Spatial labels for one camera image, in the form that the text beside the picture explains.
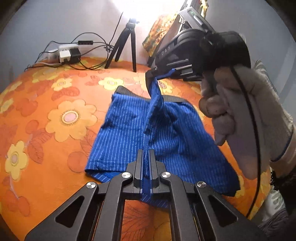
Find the right hand in white glove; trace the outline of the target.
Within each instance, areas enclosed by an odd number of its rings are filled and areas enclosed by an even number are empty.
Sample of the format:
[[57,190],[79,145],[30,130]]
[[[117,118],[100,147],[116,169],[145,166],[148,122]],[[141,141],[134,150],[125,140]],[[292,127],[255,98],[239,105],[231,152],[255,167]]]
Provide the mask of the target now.
[[246,89],[255,116],[261,171],[271,167],[277,178],[283,178],[295,168],[295,125],[264,75],[244,66],[216,69],[213,78],[217,92],[210,89],[207,78],[203,79],[199,109],[212,120],[215,143],[219,146],[228,143],[244,176],[255,179],[257,151],[253,124],[236,74]]

